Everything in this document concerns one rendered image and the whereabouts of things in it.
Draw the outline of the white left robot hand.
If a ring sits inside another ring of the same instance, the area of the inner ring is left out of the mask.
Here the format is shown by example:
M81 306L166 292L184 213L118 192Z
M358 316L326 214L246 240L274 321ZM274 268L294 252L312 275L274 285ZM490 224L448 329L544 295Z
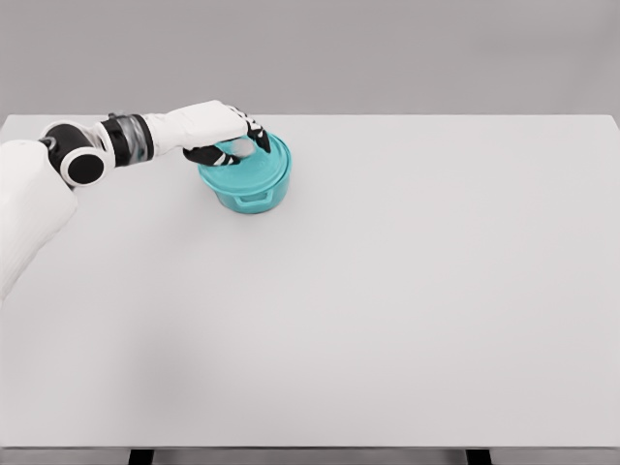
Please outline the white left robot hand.
M171 147L181 147L184 156L208 167L238 165L255 152L241 148L225 152L217 144L247 137L259 149L271 152L267 131L253 117L220 101L209 101L173 110L166 115L165 129Z

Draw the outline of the teal pot lid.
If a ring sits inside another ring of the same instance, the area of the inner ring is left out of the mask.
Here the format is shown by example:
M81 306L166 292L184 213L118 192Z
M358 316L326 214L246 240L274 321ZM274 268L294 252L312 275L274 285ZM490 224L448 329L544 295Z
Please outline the teal pot lid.
M230 189L249 188L259 184L275 182L282 176L288 164L288 146L275 134L268 132L270 152L267 153L256 144L255 152L242 158L237 165L209 167L198 165L200 176L220 189L226 185Z

